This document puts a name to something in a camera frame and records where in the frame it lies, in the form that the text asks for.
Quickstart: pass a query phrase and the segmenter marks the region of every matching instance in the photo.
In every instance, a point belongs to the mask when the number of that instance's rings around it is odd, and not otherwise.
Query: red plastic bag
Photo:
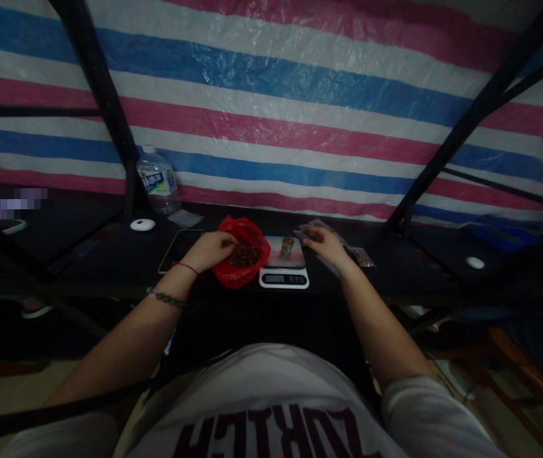
[[[233,219],[228,216],[223,220],[218,230],[220,232],[229,232],[241,244],[252,245],[259,254],[259,262],[248,267],[237,268],[225,261],[221,261],[212,267],[214,275],[224,287],[229,289],[241,288],[249,283],[259,269],[265,265],[272,249],[265,240],[261,229],[248,218]]]

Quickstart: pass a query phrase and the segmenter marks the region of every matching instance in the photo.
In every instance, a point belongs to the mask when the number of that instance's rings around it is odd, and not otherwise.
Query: striped tarp
[[[383,221],[543,2],[91,0],[138,145],[193,202]],[[543,62],[543,48],[530,69]],[[95,106],[46,0],[0,0],[0,103]],[[451,167],[543,195],[543,81]],[[0,118],[0,181],[123,193],[100,120]],[[543,206],[441,174],[417,220],[540,226]]]

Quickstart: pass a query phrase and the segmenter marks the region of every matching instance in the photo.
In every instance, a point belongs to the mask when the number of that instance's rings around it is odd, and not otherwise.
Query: red string bracelet
[[[201,280],[202,280],[202,282],[203,282],[203,277],[202,277],[202,275],[201,275],[197,270],[195,270],[193,267],[191,267],[190,265],[187,265],[187,264],[183,264],[183,263],[179,263],[179,262],[173,261],[173,262],[172,262],[172,267],[174,267],[175,265],[181,265],[181,266],[185,266],[185,267],[190,268],[192,271],[195,272],[195,275],[197,275],[199,278],[201,278]]]

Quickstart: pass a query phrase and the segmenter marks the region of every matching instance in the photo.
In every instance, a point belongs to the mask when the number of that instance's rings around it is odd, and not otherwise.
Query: small packet
[[[371,258],[364,250],[360,247],[347,247],[353,254],[356,256],[356,262],[359,267],[376,267],[376,265],[371,261]]]
[[[307,224],[299,225],[299,229],[305,229],[305,228],[308,228],[308,227],[322,227],[322,228],[325,228],[326,230],[329,230],[331,232],[335,232],[335,229],[333,229],[327,223],[323,223],[320,220],[320,218],[313,219]]]
[[[311,220],[309,223],[307,224],[304,224],[304,225],[299,225],[299,229],[302,229],[302,230],[306,230],[308,227],[321,227],[321,228],[325,228],[327,231],[335,234],[337,236],[337,238],[340,240],[341,244],[344,245],[345,247],[348,247],[348,242],[346,242],[346,240],[341,236],[339,235],[335,229],[333,229],[331,226],[329,226],[327,223],[324,223],[323,221],[321,221],[319,218],[316,218],[316,219],[313,219]]]
[[[301,245],[303,245],[303,241],[305,239],[312,240],[312,238],[309,236],[309,234],[307,232],[305,232],[304,230],[294,229],[293,232],[295,233],[295,237],[297,237],[299,239],[299,241],[301,242]]]
[[[199,224],[203,220],[203,216],[190,213],[187,210],[180,209],[168,216],[168,220],[179,225],[181,229],[189,229]]]

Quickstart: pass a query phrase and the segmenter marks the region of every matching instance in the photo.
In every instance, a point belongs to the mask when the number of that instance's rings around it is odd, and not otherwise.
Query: person
[[[259,343],[159,389],[145,404],[126,454],[505,456],[466,407],[433,379],[416,343],[337,237],[323,228],[311,228],[310,235],[315,241],[306,240],[305,246],[340,274],[354,328],[382,391],[385,429],[337,367],[297,347]],[[143,299],[98,343],[47,405],[150,377],[181,317],[183,307],[176,305],[188,299],[197,273],[223,261],[236,243],[228,233],[205,233],[157,284],[158,295]],[[167,296],[181,302],[171,305],[163,300]],[[1,457],[110,457],[124,421],[118,410],[108,410],[24,431]]]

